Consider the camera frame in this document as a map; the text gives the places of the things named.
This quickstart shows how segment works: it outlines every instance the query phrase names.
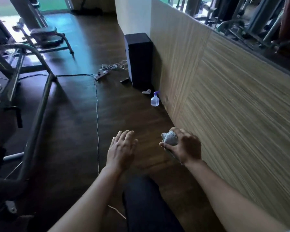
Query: speaker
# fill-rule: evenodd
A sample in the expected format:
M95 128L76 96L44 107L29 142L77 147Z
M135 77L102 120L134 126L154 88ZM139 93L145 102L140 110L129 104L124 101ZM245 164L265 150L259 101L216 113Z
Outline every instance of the speaker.
M153 43L146 33L125 35L129 77L136 89L153 89L151 84Z

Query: dark wood floor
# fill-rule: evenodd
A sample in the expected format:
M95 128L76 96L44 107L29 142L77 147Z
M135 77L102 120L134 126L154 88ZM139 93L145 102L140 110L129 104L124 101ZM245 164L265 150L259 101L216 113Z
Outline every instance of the dark wood floor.
M48 20L66 34L75 51L75 60L68 51L45 55L57 75L95 73L102 63L126 58L123 34L114 16L57 14L48 16ZM124 212L124 182L129 174L147 173L160 186L186 232L223 230L194 178L158 146L160 134L173 126L168 114L163 106L152 107L150 98L140 91L123 86L119 80L127 76L127 71L112 71L97 84L100 168L105 166L110 141L119 130L134 130L139 139L132 170L121 179L110 205ZM25 147L45 81L43 76L22 81L16 104L23 109L24 128L6 145L10 153ZM18 202L21 211L35 215L29 231L47 231L96 179L96 119L93 79L59 78L48 100L29 187ZM126 231L126 222L108 208L102 231Z

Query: spray bottle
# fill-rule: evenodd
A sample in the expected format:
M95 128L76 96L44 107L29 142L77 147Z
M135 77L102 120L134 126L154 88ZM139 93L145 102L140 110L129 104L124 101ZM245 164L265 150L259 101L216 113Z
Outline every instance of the spray bottle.
M150 104L153 107L156 107L159 105L159 101L160 99L157 97L157 94L159 93L159 91L154 92L154 96L151 98Z

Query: forearm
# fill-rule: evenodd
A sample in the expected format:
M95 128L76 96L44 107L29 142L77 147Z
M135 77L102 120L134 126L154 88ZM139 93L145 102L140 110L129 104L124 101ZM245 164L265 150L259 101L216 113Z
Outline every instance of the forearm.
M228 232L285 232L287 228L226 183L205 162L186 167L207 195L213 210Z
M115 168L103 168L84 195L49 232L97 232L114 186L120 176Z

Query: hand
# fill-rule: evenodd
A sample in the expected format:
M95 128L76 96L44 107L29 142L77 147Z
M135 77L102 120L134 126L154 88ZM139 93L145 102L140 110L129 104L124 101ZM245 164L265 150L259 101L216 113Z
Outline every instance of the hand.
M176 155L182 164L186 164L191 160L201 160L201 142L199 138L184 129L171 128L178 137L178 144L172 146L166 143L159 143L160 146L169 149Z
M134 131L118 132L113 137L108 149L106 167L115 168L120 173L128 169L134 160L135 148L138 144L137 139L133 139Z

